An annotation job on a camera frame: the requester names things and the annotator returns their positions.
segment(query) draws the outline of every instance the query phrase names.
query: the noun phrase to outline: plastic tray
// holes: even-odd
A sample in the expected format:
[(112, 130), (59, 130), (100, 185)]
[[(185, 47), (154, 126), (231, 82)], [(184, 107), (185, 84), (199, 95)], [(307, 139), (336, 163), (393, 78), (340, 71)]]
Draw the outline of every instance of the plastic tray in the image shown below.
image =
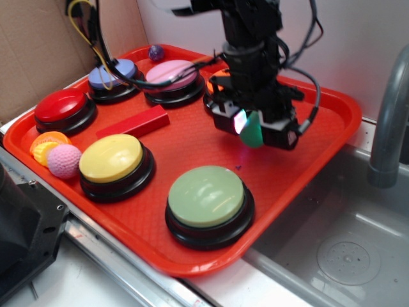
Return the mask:
[[(193, 60), (203, 56), (168, 45), (163, 47), (164, 60)], [(148, 47), (128, 52), (122, 58), (134, 61), (144, 74), (156, 64), (148, 59)], [(214, 65), (202, 70), (201, 74), (207, 79), (222, 68), (223, 65)], [(295, 103), (302, 122), (312, 108), (314, 87), (287, 78), (280, 78), (280, 81), (296, 85), (305, 93), (305, 101)], [(73, 87), (88, 92), (88, 79), (83, 78)], [(84, 151), (98, 139), (97, 131), (150, 107), (142, 93), (119, 104), (98, 105), (96, 120), (85, 131), (71, 137), (72, 143)], [(252, 149), (238, 136), (217, 130), (212, 117), (205, 112), (202, 99), (185, 107), (168, 109), (167, 113), (170, 125), (140, 137), (155, 156), (155, 177), (142, 192), (117, 203), (89, 201), (80, 187), (79, 177), (62, 181), (29, 155), (31, 142), (38, 135), (33, 111), (10, 127), (4, 137), (4, 146), (149, 264), (172, 276), (188, 277), (218, 271), (240, 258), (341, 149), (361, 122), (360, 108), (353, 99), (322, 89), (321, 107), (315, 122), (300, 138), (297, 147), (288, 152), (267, 146)], [(164, 219), (167, 194), (173, 182), (186, 171), (204, 165), (218, 165), (234, 171), (252, 191), (256, 203), (254, 224), (236, 243), (216, 251), (183, 247), (173, 239)]]

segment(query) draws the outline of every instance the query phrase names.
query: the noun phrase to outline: yellow cable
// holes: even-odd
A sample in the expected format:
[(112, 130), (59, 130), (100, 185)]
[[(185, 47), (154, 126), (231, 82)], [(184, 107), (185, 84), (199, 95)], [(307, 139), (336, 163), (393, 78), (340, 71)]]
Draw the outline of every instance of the yellow cable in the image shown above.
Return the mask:
[(93, 52), (96, 54), (96, 56), (99, 57), (101, 63), (103, 64), (106, 72), (109, 75), (109, 86), (107, 86), (104, 83), (104, 80), (102, 80), (102, 75), (100, 73), (100, 77), (101, 77), (101, 82), (102, 85), (104, 86), (104, 88), (108, 91), (112, 90), (112, 88), (114, 87), (113, 85), (113, 81), (112, 81), (112, 74), (111, 71), (109, 70), (106, 61), (104, 60), (104, 57), (102, 56), (101, 52), (98, 50), (97, 47), (95, 47), (92, 42), (90, 40), (88, 40), (88, 38), (84, 35), (84, 33), (78, 28), (77, 24), (75, 23), (73, 17), (72, 17), (72, 8), (74, 7), (74, 5), (76, 5), (77, 3), (81, 3), (84, 2), (86, 4), (88, 4), (89, 6), (93, 6), (93, 4), (91, 2), (89, 2), (88, 0), (74, 0), (70, 3), (70, 5), (68, 6), (68, 18), (70, 19), (70, 22), (72, 24), (72, 26), (74, 27), (74, 29), (81, 35), (81, 37), (88, 43), (88, 45), (92, 48)]

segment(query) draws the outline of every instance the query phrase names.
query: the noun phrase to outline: white wall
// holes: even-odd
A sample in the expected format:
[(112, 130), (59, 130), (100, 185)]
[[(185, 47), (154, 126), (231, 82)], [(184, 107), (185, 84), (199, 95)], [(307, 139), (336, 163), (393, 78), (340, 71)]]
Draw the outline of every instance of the white wall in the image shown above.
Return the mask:
[[(188, 6), (189, 0), (152, 0), (161, 8)], [(167, 43), (204, 54), (221, 50), (219, 12), (174, 17), (137, 0), (149, 43)], [(409, 43), (408, 0), (317, 0), (325, 35), (307, 50), (298, 67), (320, 84), (355, 98), (364, 116), (377, 118), (387, 79), (400, 50)], [(296, 51), (309, 24), (308, 0), (282, 0), (284, 29), (279, 36)]]

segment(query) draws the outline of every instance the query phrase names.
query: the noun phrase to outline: green object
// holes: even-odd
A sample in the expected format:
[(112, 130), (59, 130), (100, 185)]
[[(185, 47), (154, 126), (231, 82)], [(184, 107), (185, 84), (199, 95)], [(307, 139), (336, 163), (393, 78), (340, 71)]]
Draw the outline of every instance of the green object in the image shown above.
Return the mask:
[(220, 166), (202, 166), (184, 173), (174, 182), (168, 197), (175, 218), (196, 228), (228, 221), (243, 201), (242, 180)]
[(261, 134), (260, 120), (258, 113), (253, 111), (247, 119), (243, 130), (240, 133), (242, 142), (251, 148), (263, 146), (263, 135)]

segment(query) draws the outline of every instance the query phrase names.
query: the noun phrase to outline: stainless steel sink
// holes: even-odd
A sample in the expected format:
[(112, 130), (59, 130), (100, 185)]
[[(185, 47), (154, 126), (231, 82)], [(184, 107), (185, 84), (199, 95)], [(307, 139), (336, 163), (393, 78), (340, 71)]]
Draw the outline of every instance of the stainless steel sink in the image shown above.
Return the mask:
[(409, 306), (409, 167), (367, 183), (369, 153), (345, 146), (246, 254), (314, 306)]

